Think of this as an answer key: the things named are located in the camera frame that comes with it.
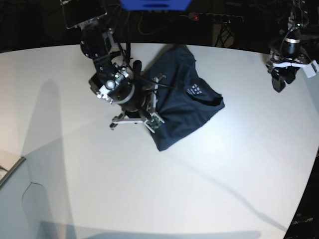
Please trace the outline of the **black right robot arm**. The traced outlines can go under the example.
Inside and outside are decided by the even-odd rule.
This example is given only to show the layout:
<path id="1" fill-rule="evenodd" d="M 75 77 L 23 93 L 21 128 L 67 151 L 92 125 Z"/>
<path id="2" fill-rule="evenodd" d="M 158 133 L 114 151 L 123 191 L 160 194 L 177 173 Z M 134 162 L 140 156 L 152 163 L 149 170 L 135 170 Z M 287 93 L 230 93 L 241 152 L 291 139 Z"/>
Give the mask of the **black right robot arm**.
<path id="1" fill-rule="evenodd" d="M 114 30 L 104 20 L 106 1 L 62 0 L 60 5 L 66 28 L 81 29 L 81 51 L 93 61 L 96 72 L 89 80 L 90 89 L 97 98 L 121 108 L 110 129 L 119 124 L 142 123 L 155 132 L 164 124 L 156 112 L 161 77 L 141 76 L 140 61 L 130 65 L 130 44 L 123 49 L 114 38 Z"/>

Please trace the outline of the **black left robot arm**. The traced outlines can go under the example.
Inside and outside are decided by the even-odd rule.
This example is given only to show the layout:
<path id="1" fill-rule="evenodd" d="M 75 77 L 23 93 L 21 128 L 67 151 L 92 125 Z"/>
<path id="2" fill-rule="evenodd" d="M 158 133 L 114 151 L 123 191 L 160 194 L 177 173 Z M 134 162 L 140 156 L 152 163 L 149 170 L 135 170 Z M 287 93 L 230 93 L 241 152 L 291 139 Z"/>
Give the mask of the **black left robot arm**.
<path id="1" fill-rule="evenodd" d="M 280 93 L 291 84 L 299 69 L 311 66 L 311 59 L 302 47 L 301 29 L 308 25 L 307 6 L 304 0 L 292 1 L 288 29 L 271 46 L 270 59 L 266 63 L 272 77 L 273 89 Z"/>

